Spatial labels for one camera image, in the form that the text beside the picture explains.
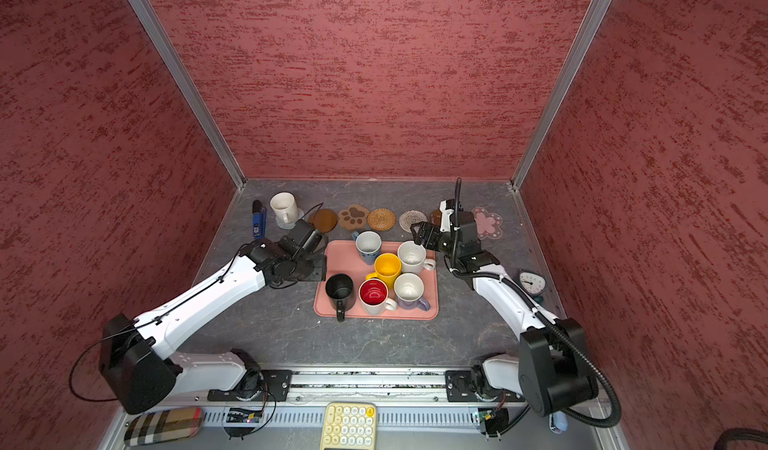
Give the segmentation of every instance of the calculator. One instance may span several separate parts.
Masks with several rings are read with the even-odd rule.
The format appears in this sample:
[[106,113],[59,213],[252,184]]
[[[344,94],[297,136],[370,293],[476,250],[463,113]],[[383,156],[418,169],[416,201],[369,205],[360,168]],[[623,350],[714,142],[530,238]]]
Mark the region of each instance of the calculator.
[[320,450],[376,447],[376,407],[369,403],[331,403],[322,424]]

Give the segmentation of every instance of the metal mounting plate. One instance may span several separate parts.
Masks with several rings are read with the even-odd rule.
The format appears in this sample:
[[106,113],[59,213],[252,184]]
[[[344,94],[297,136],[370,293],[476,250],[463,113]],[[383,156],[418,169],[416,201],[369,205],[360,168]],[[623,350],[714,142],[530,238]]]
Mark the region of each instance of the metal mounting plate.
[[[291,370],[262,370],[261,375],[266,382],[266,387],[270,393],[275,397],[278,402],[284,402],[288,397],[288,391],[290,390],[290,380],[293,375]],[[226,392],[224,390],[209,390],[208,402],[240,402],[244,403],[239,398],[235,397],[234,392]]]
[[[446,395],[449,402],[484,402],[481,400],[475,392],[469,388],[470,371],[469,370],[447,370],[446,371]],[[525,400],[519,397],[514,392],[504,390],[504,394],[507,396],[507,402],[525,402]],[[500,402],[503,395],[498,394],[493,400],[485,401]]]

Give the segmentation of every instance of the blue lighter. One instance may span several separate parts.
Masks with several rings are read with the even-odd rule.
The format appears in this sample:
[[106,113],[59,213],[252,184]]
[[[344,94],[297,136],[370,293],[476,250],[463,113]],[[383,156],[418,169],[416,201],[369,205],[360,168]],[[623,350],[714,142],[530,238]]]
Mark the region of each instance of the blue lighter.
[[266,208],[261,204],[260,200],[254,200],[254,206],[252,207],[254,212],[254,240],[264,238],[264,231],[266,225]]

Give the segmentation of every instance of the coaster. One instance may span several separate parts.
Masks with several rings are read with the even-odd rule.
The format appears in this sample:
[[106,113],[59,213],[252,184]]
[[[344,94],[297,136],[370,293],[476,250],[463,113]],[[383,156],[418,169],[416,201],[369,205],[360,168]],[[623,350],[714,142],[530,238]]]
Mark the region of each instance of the coaster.
[[323,232],[324,234],[327,234],[334,228],[336,228],[336,223],[339,222],[339,217],[336,216],[336,213],[333,212],[333,210],[329,210],[327,208],[321,208],[308,220],[312,225],[315,226],[318,230]]
[[[304,218],[304,210],[299,208],[299,218],[297,218],[296,220],[301,220],[302,218]],[[279,226],[283,230],[290,230],[294,226],[296,226],[296,222],[293,222],[292,224],[284,224],[282,220],[279,220],[277,218],[277,215],[275,215],[275,222],[277,222],[277,226]]]
[[500,215],[492,214],[482,206],[473,208],[472,213],[475,215],[480,240],[502,238],[502,218]]
[[368,224],[374,230],[383,232],[395,226],[395,213],[386,208],[377,208],[368,215]]
[[442,222],[442,212],[440,210],[433,210],[432,213],[429,214],[429,223],[440,226],[440,222]]
[[427,215],[419,212],[418,210],[408,210],[403,215],[400,215],[400,228],[411,233],[411,225],[418,222],[426,222]]
[[339,212],[339,225],[347,230],[365,228],[368,209],[362,205],[352,204]]

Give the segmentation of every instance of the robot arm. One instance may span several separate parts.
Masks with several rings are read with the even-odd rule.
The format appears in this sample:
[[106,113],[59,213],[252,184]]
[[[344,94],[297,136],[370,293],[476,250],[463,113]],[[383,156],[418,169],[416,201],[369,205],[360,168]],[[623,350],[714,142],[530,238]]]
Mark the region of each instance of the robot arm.
[[[173,300],[142,313],[134,324],[144,340],[154,341],[152,350],[165,360],[203,325],[265,284],[264,272],[256,271],[248,256],[236,256],[231,265],[227,263]],[[168,309],[173,308],[166,316]]]
[[325,239],[312,224],[296,222],[279,243],[243,245],[224,267],[188,291],[133,321],[118,315],[104,326],[99,370],[129,413],[141,413],[168,395],[237,389],[253,396],[260,368],[247,354],[190,355],[179,346],[246,295],[283,282],[323,281]]
[[[520,341],[519,358],[501,355],[483,362],[475,391],[482,398],[504,388],[523,395],[540,416],[562,411],[589,425],[616,425],[618,398],[589,361],[584,331],[575,320],[559,320],[543,309],[522,282],[515,282],[498,259],[481,248],[475,217],[458,201],[460,190],[458,179],[454,199],[440,203],[440,226],[421,222],[412,225],[411,232],[417,244],[445,253],[451,274],[489,301]],[[611,400],[611,416],[597,420],[572,411],[571,406],[598,396],[598,380]]]

